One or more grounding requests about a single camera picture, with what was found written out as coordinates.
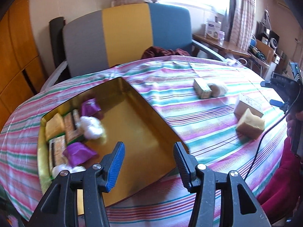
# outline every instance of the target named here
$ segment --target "yellow box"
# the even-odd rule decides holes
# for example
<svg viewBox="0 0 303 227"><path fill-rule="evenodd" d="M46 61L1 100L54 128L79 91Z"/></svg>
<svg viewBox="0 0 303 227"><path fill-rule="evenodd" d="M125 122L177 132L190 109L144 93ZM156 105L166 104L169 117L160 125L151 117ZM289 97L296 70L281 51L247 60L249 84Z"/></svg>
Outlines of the yellow box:
<svg viewBox="0 0 303 227"><path fill-rule="evenodd" d="M116 143L125 144L125 158L115 187L103 194L105 206L134 195L159 180L176 167L173 145L181 139L161 116L124 79L116 78L97 85L61 104L41 119L38 138L38 173L42 192L51 184L48 164L48 144L45 125L56 113L64 115L80 109L84 100L95 97L104 118L101 120L106 138L89 140L85 144L97 151L98 158L85 163L89 167L112 152ZM83 199L78 197L78 213L83 213Z"/></svg>
<svg viewBox="0 0 303 227"><path fill-rule="evenodd" d="M235 103L234 114L237 114L240 117L242 117L242 115L245 113L246 109L248 108L250 109L253 115L257 115L258 117L262 118L263 109L261 104L249 98L248 96L239 94L239 97Z"/></svg>

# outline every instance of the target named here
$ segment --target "person's hand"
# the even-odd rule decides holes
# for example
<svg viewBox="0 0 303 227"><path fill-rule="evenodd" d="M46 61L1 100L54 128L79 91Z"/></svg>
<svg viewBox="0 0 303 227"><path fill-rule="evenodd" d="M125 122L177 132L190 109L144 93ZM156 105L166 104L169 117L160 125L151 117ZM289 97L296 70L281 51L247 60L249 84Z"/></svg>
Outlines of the person's hand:
<svg viewBox="0 0 303 227"><path fill-rule="evenodd" d="M303 111L296 113L296 117L295 117L295 118L296 118L297 120L303 121ZM288 115L286 116L286 122L287 122L287 136L291 136L291 134L292 134L293 127L294 127L295 124L296 124L295 118L294 118L293 115L291 115L291 114L288 114Z"/></svg>

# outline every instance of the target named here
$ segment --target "table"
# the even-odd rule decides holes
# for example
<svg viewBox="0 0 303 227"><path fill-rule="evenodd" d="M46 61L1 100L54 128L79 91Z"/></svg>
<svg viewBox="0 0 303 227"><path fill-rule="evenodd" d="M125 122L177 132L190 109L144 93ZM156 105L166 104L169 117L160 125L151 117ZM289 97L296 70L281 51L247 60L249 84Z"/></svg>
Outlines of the table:
<svg viewBox="0 0 303 227"><path fill-rule="evenodd" d="M280 98L272 89L260 87L261 77L248 68L234 68L215 60L160 57L69 79L20 105L0 134L0 183L23 217L30 218L42 197L36 157L40 118L75 95L120 76L174 129L190 153L214 171L237 170L244 177L255 155L258 140L249 140L235 131L237 118L233 109L239 93L262 103L266 129L283 114L269 104L270 99ZM192 87L197 77L224 81L229 89L227 95L199 99ZM262 191L278 167L286 137L285 124L281 122L263 140L247 179L255 195ZM107 214L111 226L187 226L194 197L183 187L178 172L172 171L108 208ZM215 225L219 221L219 204L220 192L217 192Z"/></svg>
<svg viewBox="0 0 303 227"><path fill-rule="evenodd" d="M223 54L231 53L233 55L238 55L238 56L241 56L241 57L250 58L249 53L247 53L246 51L242 50L241 48L239 48L238 46L236 46L236 45L234 45L230 42L224 41L223 44L221 45L219 40L209 39L209 38L206 38L205 36L202 36L202 35L193 34L192 37L193 37L194 40L196 40L199 43L204 42L204 43L207 43L210 46L213 46L214 48L219 50L219 53L220 52L222 52Z"/></svg>

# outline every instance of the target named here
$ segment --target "wooden cabinet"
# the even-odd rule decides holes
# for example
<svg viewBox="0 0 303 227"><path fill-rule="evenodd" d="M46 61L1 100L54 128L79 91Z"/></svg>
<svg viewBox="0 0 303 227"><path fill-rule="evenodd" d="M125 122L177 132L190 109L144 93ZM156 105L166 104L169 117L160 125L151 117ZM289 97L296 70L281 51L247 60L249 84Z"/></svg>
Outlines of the wooden cabinet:
<svg viewBox="0 0 303 227"><path fill-rule="evenodd" d="M24 68L38 56L29 19L29 0L15 0L10 6L9 27L17 62Z"/></svg>
<svg viewBox="0 0 303 227"><path fill-rule="evenodd" d="M45 83L45 77L42 71L41 62L39 56L34 58L25 68L29 80L31 81L36 92L39 93L43 84Z"/></svg>
<svg viewBox="0 0 303 227"><path fill-rule="evenodd" d="M0 21L0 92L20 71L9 35L9 19L6 13Z"/></svg>
<svg viewBox="0 0 303 227"><path fill-rule="evenodd" d="M19 72L0 94L0 99L12 113L22 102L34 96L22 72Z"/></svg>
<svg viewBox="0 0 303 227"><path fill-rule="evenodd" d="M7 110L7 108L4 106L4 104L2 103L2 101L0 101L0 128L2 129L2 127L5 125L5 122L8 120L9 116L10 116L10 112Z"/></svg>
<svg viewBox="0 0 303 227"><path fill-rule="evenodd" d="M28 1L15 0L0 21L0 130L46 79L31 31Z"/></svg>

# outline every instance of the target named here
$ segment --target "red cloth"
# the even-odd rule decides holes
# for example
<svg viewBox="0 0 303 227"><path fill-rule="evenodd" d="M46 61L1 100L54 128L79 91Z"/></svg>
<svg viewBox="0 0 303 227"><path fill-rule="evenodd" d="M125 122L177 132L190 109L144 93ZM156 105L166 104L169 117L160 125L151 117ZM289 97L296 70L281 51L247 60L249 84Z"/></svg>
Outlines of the red cloth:
<svg viewBox="0 0 303 227"><path fill-rule="evenodd" d="M161 57L161 56L170 56L170 55L186 55L190 56L190 54L182 49L173 50L165 50L160 47L151 46L147 50L144 51L141 59L148 59L154 57Z"/></svg>
<svg viewBox="0 0 303 227"><path fill-rule="evenodd" d="M290 151L290 148L288 137L284 141L279 168L257 197L270 223L275 223L291 213L301 193L300 159Z"/></svg>

